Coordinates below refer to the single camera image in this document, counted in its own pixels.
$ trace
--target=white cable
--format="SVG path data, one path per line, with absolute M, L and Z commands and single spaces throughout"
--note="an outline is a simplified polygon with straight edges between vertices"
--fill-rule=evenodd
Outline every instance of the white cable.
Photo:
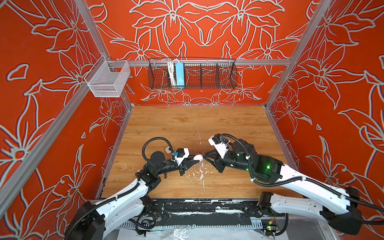
M 168 73 L 169 73 L 170 83 L 172 86 L 176 86 L 177 83 L 176 83 L 175 77 L 173 76 L 173 73 L 175 71 L 174 62 L 172 60 L 167 60 L 167 65 L 168 65 Z

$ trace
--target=white mesh basket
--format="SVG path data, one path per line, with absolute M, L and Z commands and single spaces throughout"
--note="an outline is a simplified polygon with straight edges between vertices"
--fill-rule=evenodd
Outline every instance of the white mesh basket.
M 89 89 L 95 97 L 119 97 L 131 73 L 128 62 L 125 61 L 120 72 L 111 72 L 108 61 L 99 61 L 99 63 L 101 66 L 96 73 L 91 79 L 86 79 Z

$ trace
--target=floral wallpaper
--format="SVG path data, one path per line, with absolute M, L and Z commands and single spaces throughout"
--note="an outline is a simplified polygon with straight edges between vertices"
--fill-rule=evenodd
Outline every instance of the floral wallpaper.
M 0 19 L 1 187 L 100 54 L 73 0 L 3 0 Z M 0 239 L 62 239 L 95 197 L 127 111 L 121 98 L 87 94 L 0 219 Z
M 87 0 L 114 60 L 289 58 L 319 0 Z M 126 92 L 136 105 L 264 104 L 283 66 L 240 66 L 227 90 L 156 90 L 145 67 Z
M 384 199 L 384 3 L 334 0 L 271 107 L 300 171 L 367 202 Z M 359 206 L 366 220 L 381 212 Z M 384 227 L 358 236 L 381 239 Z

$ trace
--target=wooden table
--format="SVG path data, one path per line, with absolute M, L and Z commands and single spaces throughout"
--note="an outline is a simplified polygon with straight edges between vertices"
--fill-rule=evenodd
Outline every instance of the wooden table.
M 263 107 L 259 106 L 135 106 L 119 147 L 102 197 L 109 197 L 135 179 L 134 173 L 146 163 L 141 156 L 144 143 L 152 137 L 165 137 L 172 146 L 187 147 L 191 154 L 212 150 L 208 138 L 217 133 L 232 134 L 255 146 L 257 153 L 269 155 L 284 163 L 283 152 Z M 151 142 L 147 158 L 163 151 L 167 143 Z M 250 181 L 248 172 L 225 168 L 223 173 L 204 161 L 189 169 L 184 176 L 168 173 L 166 179 L 150 192 L 157 198 L 259 198 L 261 192 L 274 192 L 300 197 L 284 187 L 264 188 Z

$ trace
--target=black wire basket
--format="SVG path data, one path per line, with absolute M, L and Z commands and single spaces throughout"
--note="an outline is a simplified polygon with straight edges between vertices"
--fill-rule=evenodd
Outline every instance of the black wire basket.
M 234 59 L 188 58 L 184 63 L 184 86 L 171 85 L 167 60 L 149 59 L 148 81 L 151 89 L 233 89 L 237 87 L 237 68 Z

